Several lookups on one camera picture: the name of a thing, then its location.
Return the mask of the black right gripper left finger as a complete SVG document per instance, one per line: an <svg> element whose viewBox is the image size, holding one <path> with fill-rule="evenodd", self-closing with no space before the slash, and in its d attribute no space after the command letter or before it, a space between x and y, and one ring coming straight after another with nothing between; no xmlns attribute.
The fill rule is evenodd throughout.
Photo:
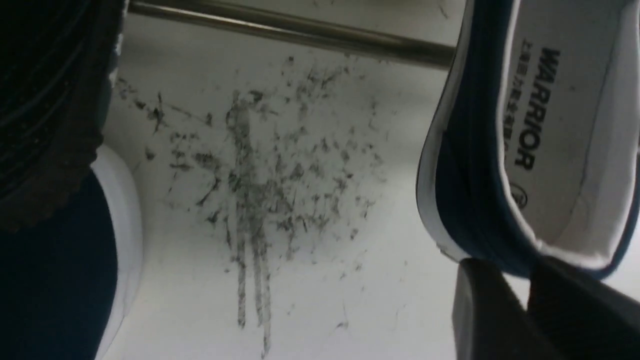
<svg viewBox="0 0 640 360"><path fill-rule="evenodd" d="M451 315L457 360L562 360L493 264L458 264Z"/></svg>

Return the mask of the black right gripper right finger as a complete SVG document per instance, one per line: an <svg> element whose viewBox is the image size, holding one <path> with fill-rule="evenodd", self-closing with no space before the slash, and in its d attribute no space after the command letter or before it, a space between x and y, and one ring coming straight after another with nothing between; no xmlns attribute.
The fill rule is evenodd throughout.
<svg viewBox="0 0 640 360"><path fill-rule="evenodd" d="M640 357L638 301L560 260L535 265L526 312L567 360Z"/></svg>

